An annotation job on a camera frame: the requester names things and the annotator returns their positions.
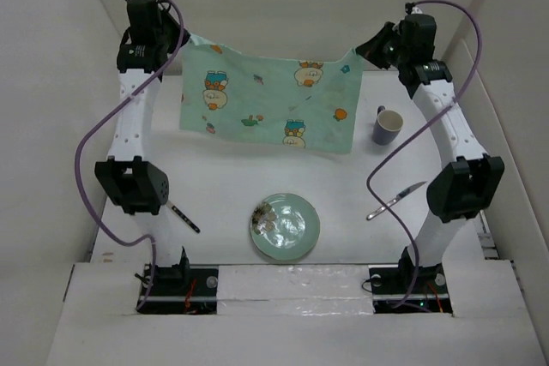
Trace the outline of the green cartoon print cloth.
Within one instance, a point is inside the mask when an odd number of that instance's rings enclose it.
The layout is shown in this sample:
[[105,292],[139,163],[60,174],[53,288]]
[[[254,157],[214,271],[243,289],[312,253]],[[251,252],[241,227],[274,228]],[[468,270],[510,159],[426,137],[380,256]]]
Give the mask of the green cartoon print cloth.
[[181,51],[179,128],[245,142],[348,154],[363,60],[253,57],[194,35]]

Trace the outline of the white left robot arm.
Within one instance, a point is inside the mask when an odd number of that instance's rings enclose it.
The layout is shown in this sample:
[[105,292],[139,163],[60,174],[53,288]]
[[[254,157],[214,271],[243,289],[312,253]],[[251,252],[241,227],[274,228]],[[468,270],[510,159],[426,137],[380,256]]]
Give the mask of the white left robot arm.
[[107,157],[94,174],[111,203],[129,215],[156,215],[169,194],[168,177],[150,159],[154,101],[163,76],[190,34],[172,0],[124,0],[129,25],[117,55],[118,107]]

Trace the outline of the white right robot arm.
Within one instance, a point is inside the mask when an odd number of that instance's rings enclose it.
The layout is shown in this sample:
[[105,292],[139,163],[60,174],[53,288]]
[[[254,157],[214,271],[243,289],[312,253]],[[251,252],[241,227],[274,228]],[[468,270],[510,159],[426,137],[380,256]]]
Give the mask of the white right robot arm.
[[427,121],[441,162],[426,189],[425,222],[398,262],[396,281],[408,292],[435,277],[458,231],[492,203],[504,173],[502,158],[489,155],[474,137],[448,67],[433,56],[436,32],[432,16],[409,13],[398,23],[386,23],[356,50],[380,69],[397,69]]

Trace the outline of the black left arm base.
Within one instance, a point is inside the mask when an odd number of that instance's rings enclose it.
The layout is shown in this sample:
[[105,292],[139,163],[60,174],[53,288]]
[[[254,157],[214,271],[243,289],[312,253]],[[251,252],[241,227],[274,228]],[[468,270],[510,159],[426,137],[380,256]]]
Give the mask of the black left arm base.
[[143,315],[215,315],[219,268],[156,267],[152,290],[141,284],[137,312]]

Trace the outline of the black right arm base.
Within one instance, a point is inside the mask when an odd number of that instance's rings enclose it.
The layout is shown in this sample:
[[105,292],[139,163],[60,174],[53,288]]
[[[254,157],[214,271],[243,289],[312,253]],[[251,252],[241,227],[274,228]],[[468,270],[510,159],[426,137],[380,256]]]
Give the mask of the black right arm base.
[[368,267],[361,288],[371,294],[376,315],[453,313],[443,265],[420,267],[416,277],[414,270],[406,249],[397,264]]

